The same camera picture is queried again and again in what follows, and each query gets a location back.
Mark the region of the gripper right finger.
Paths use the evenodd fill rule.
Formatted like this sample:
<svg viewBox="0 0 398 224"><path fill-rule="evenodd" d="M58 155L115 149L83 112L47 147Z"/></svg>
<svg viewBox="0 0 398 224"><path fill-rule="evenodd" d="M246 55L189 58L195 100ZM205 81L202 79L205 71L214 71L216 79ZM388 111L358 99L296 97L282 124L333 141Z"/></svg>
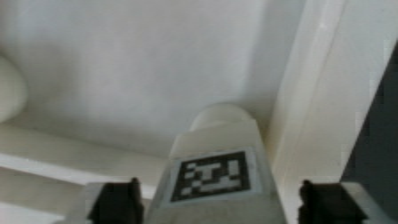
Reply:
<svg viewBox="0 0 398 224"><path fill-rule="evenodd" d="M298 224L392 224L362 185L356 182L301 182Z"/></svg>

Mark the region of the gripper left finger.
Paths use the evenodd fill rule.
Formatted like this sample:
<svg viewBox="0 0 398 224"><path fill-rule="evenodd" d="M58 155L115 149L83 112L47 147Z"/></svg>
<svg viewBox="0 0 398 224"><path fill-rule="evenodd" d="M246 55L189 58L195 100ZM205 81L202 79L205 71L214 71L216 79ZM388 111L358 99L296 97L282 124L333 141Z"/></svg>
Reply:
<svg viewBox="0 0 398 224"><path fill-rule="evenodd" d="M63 224L143 224L140 182L88 183L63 218Z"/></svg>

